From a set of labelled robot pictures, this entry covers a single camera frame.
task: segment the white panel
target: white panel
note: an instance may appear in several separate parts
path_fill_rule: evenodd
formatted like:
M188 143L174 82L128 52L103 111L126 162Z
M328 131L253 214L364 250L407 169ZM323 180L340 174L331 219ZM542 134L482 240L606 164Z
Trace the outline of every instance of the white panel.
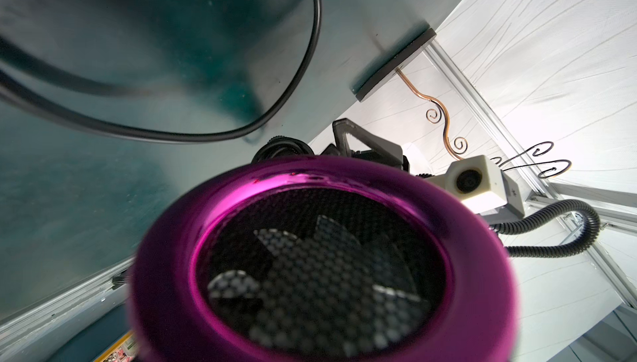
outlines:
M501 238L506 246L554 246L567 235L552 221L532 232ZM513 265L521 295L521 331L512 361L549 360L621 302L587 254L514 258Z
M637 237L617 231L604 230L599 241L633 285L637 286L637 258L635 258Z
M437 40L556 182L637 192L637 0L462 0Z
M637 0L462 0L436 31L522 145L551 140L546 159L573 161L552 181L634 193L636 25ZM555 224L515 242L563 236ZM634 281L637 239L604 231L600 241ZM516 361L547 360L618 303L587 255L514 265L522 290Z
M405 143L402 145L402 154L407 156L407 159L409 160L409 172L411 174L418 175L433 172L429 161L416 145L412 143Z

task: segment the curly copper wire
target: curly copper wire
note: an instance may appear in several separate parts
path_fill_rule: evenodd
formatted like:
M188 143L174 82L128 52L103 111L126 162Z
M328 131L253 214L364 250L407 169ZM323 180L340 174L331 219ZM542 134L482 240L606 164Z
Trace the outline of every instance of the curly copper wire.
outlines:
M438 108L438 111L436 111L435 109L429 109L427 111L427 120L433 124L436 124L436 123L439 123L442 118L445 118L445 127L442 132L442 140L445 143L445 149L454 159L463 160L464 158L461 157L460 155L465 154L467 152L467 149L469 148L469 143L462 136L456 137L456 139L454 139L454 147L458 149L458 151L454 151L454 148L451 146L451 142L449 142L449 126L450 126L451 120L449 118L449 112L447 111L447 108L444 106L444 104L440 100L437 100L436 98L434 98L433 96L425 95L421 93L420 91L418 91L418 89L414 87L414 85L410 82L409 79L407 79L407 77L402 73L400 69L396 69L395 71L400 76L402 81L407 85L407 87L409 87L411 92L414 93L418 98L422 98L423 100L427 100L429 102L432 102L434 105L436 105L436 107ZM431 117L429 115L430 111L434 112L434 114L431 115Z

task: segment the mesh grille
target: mesh grille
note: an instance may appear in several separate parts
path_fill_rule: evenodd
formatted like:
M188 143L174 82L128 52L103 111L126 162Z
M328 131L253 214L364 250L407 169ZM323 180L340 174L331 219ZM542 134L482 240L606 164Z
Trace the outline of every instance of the mesh grille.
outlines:
M203 292L231 328L268 348L330 357L385 350L422 327L442 298L434 246L351 192L275 193L217 234Z

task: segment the teal surface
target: teal surface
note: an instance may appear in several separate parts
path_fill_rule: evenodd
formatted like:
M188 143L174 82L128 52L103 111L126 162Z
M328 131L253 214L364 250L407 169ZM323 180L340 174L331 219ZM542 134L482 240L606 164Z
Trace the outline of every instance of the teal surface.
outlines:
M64 344L47 362L93 362L130 329L126 307L119 305Z
M132 255L179 195L247 164L270 137L309 142L355 103L352 89L378 63L459 1L323 0L305 78L264 129L242 139L116 140L0 105L0 321ZM92 96L12 71L17 78L78 111L167 131L222 131L259 115L291 79L311 24L311 0L0 0L0 34L31 54L160 92Z

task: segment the black curly wire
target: black curly wire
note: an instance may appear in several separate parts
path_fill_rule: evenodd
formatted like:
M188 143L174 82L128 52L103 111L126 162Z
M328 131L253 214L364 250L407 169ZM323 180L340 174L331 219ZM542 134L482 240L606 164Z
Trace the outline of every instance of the black curly wire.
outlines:
M549 146L548 146L548 148L546 148L545 151L542 151L539 148L539 146L541 146L541 145L549 145ZM533 145L529 149L523 151L522 153L519 153L519 154L515 155L513 158L510 158L508 160L502 161L502 157L500 157L500 156L495 157L495 158L491 158L491 160L496 160L497 159L498 161L496 161L495 163L498 165L498 167L502 167L506 163L509 163L511 160L513 160L515 158L519 158L523 154L530 152L531 150L533 150L533 148L536 148L536 149L535 149L535 151L533 151L531 156L538 157L538 156L542 156L542 155L548 153L551 149L553 149L553 146L555 146L554 142L552 142L552 141L544 141L544 142L540 142L540 143L537 143L537 144ZM551 160L551 161L543 161L543 162L540 162L540 163L531 163L529 165L515 166L515 167L507 168L507 169L502 170L502 171L507 172L509 170L515 170L517 168L533 167L533 166L540 166L540 165L549 165L551 163L566 163L566 167L563 168L562 170L558 171L557 173L554 173L554 174L551 174L551 175L546 175L546 174L554 172L555 170L557 170L557 167L551 167L551 168L549 168L547 170L544 170L544 171L538 173L537 177L539 179L547 179L547 178L556 177L558 175L561 175L561 174L565 173L566 171L568 171L569 168L573 165L573 162L571 162L570 160L558 159L558 160Z

